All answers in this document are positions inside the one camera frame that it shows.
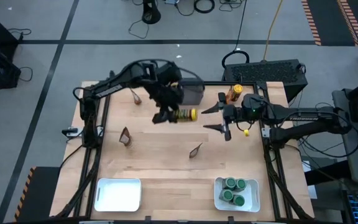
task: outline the black metal frame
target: black metal frame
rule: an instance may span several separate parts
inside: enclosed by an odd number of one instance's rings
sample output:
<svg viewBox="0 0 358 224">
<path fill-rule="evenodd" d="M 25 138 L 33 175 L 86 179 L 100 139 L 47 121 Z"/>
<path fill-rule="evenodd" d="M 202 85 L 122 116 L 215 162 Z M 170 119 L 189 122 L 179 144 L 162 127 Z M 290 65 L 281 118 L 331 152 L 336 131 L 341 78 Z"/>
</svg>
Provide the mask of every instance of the black metal frame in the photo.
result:
<svg viewBox="0 0 358 224">
<path fill-rule="evenodd" d="M 224 86 L 231 86 L 231 85 L 236 85 L 239 84 L 238 82 L 224 82 L 224 81 L 210 81 L 210 82 L 204 82 L 205 85 L 209 85 L 209 86 L 216 86 L 216 85 L 224 85 Z M 247 83 L 241 83 L 241 85 L 246 85 L 246 86 L 252 86 L 254 89 L 255 93 L 259 93 L 259 88 L 262 89 L 262 92 L 264 94 L 264 97 L 269 101 L 269 94 L 267 92 L 267 87 L 265 83 L 251 83 L 251 82 L 247 82 Z M 107 121 L 107 115 L 108 115 L 108 110 L 109 110 L 109 103 L 110 103 L 110 96 L 106 97 L 106 101 L 104 104 L 104 108 L 103 108 L 103 116 L 102 116 L 102 122 L 101 122 L 101 126 L 105 127 L 106 126 L 106 121 Z M 264 127 L 264 124 L 259 121 L 259 125 L 261 128 Z M 101 136 L 101 144 L 99 145 L 99 147 L 96 149 L 96 155 L 95 155 L 95 161 L 99 164 L 100 162 L 100 155 L 101 155 L 101 150 L 103 147 L 103 139 L 104 139 L 104 135 Z M 269 143 L 268 141 L 262 139 L 262 145 L 263 145 L 263 149 L 264 149 L 264 154 L 269 154 Z M 275 154 L 275 158 L 276 158 L 276 163 L 277 163 L 277 171 L 278 171 L 278 175 L 280 177 L 280 180 L 282 181 L 282 183 L 284 184 L 285 187 L 287 187 L 286 182 L 285 182 L 285 176 L 284 176 L 284 169 L 283 169 L 283 163 L 282 163 L 282 158 L 280 155 L 280 151 L 279 149 L 274 149 L 274 154 Z M 89 163 L 90 163 L 90 156 L 91 155 L 91 149 L 86 149 L 86 153 L 85 153 L 85 158 L 84 158 L 84 163 L 83 163 L 83 167 L 81 170 L 81 178 L 80 178 L 80 184 L 83 182 L 83 179 L 85 179 L 86 173 L 88 172 L 88 167 L 89 167 Z M 267 170 L 269 169 L 269 166 L 271 166 L 270 161 L 265 159 L 265 163 L 266 163 L 266 168 Z M 88 196 L 88 201 L 87 201 L 87 205 L 86 205 L 86 213 L 85 213 L 85 217 L 90 219 L 91 217 L 91 212 L 92 212 L 92 204 L 93 204 L 93 200 L 94 200 L 94 190 L 96 188 L 96 179 L 97 179 L 98 175 L 96 174 L 95 177 L 92 179 L 91 183 L 90 183 L 90 188 L 89 188 L 89 196 Z M 271 194 L 271 198 L 272 198 L 272 205 L 273 205 L 273 212 L 274 212 L 274 217 L 275 217 L 275 221 L 276 222 L 284 222 L 284 223 L 293 223 L 293 222 L 298 222 L 298 223 L 319 223 L 319 221 L 316 220 L 300 220 L 300 219 L 293 219 L 292 216 L 292 211 L 291 211 L 291 206 L 288 203 L 288 200 L 283 197 L 283 201 L 284 201 L 284 206 L 285 206 L 285 214 L 286 214 L 286 218 L 282 218 L 281 214 L 280 214 L 280 207 L 278 205 L 278 198 L 277 198 L 277 191 L 276 191 L 276 185 L 275 182 L 273 180 L 273 178 L 271 176 L 268 175 L 268 182 L 269 182 L 269 187 L 270 187 L 270 194 Z M 81 207 L 81 201 L 80 200 L 78 202 L 78 204 L 76 205 L 75 208 L 75 212 L 74 212 L 74 217 L 77 217 L 79 215 L 80 212 L 80 207 Z M 177 221 L 151 221 L 151 217 L 145 217 L 145 220 L 114 220 L 114 223 L 173 223 L 173 222 L 177 222 Z M 187 223 L 194 223 L 194 224 L 202 224 L 202 223 L 216 223 L 216 224 L 221 224 L 221 223 L 230 223 L 230 224 L 240 224 L 240 223 L 251 223 L 251 222 L 235 222 L 233 217 L 228 217 L 227 221 L 216 221 L 216 222 L 210 222 L 210 221 L 186 221 Z"/>
</svg>

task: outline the wooden table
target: wooden table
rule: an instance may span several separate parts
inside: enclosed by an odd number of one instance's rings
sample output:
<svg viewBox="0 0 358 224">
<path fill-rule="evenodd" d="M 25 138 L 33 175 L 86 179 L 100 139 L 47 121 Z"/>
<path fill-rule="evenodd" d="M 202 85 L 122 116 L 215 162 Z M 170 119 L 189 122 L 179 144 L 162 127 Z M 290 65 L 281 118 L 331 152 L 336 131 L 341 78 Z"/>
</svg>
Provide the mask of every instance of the wooden table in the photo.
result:
<svg viewBox="0 0 358 224">
<path fill-rule="evenodd" d="M 83 86 L 92 83 L 84 82 Z M 222 122 L 221 113 L 201 115 L 201 111 L 213 106 L 218 100 L 218 93 L 227 92 L 228 89 L 228 86 L 206 86 L 204 98 L 197 106 L 198 120 L 178 124 L 151 122 L 158 108 L 154 101 L 149 100 L 143 88 L 135 90 L 143 101 L 140 106 L 134 104 L 129 90 L 113 94 L 104 132 L 98 179 L 140 178 L 142 202 L 136 212 L 97 212 L 93 209 L 91 219 L 144 220 L 145 216 L 150 215 L 153 220 L 222 221 L 233 216 L 236 221 L 273 221 L 272 199 L 259 125 L 255 123 L 250 136 L 245 137 L 235 124 L 231 124 L 232 139 L 229 142 L 217 131 L 203 128 L 204 124 Z M 253 93 L 252 87 L 245 86 L 243 94 L 245 93 Z M 268 93 L 272 103 L 288 105 L 282 83 L 268 83 Z M 78 108 L 79 105 L 72 125 L 80 127 L 83 126 L 83 121 Z M 291 122 L 286 122 L 283 127 L 291 125 Z M 248 128 L 249 124 L 241 123 L 240 126 Z M 128 149 L 118 141 L 124 127 L 128 127 L 133 137 L 132 146 Z M 201 142 L 203 145 L 198 155 L 189 159 L 189 152 Z M 65 157 L 80 144 L 80 139 L 70 141 Z M 295 141 L 290 141 L 289 144 L 296 146 Z M 77 189 L 84 154 L 85 150 L 77 152 L 64 165 L 50 215 L 57 214 Z M 299 152 L 288 147 L 281 150 L 281 155 L 289 191 L 305 212 L 314 216 Z M 259 182 L 259 212 L 227 212 L 214 207 L 214 179 L 229 176 L 256 179 Z M 280 213 L 285 217 L 282 195 L 278 188 L 277 192 Z M 85 214 L 87 199 L 88 193 L 85 193 L 80 215 Z"/>
</svg>

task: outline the small yellow object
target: small yellow object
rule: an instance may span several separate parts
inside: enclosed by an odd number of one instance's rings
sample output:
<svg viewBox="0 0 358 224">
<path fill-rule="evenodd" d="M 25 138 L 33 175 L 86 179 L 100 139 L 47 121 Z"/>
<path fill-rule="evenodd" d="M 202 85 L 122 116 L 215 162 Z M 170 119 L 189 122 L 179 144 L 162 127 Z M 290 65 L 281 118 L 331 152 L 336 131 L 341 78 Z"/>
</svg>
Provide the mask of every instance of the small yellow object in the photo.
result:
<svg viewBox="0 0 358 224">
<path fill-rule="evenodd" d="M 191 109 L 191 120 L 192 121 L 197 120 L 197 109 Z"/>
<path fill-rule="evenodd" d="M 242 93 L 242 85 L 234 85 L 234 93 L 241 94 Z"/>
</svg>

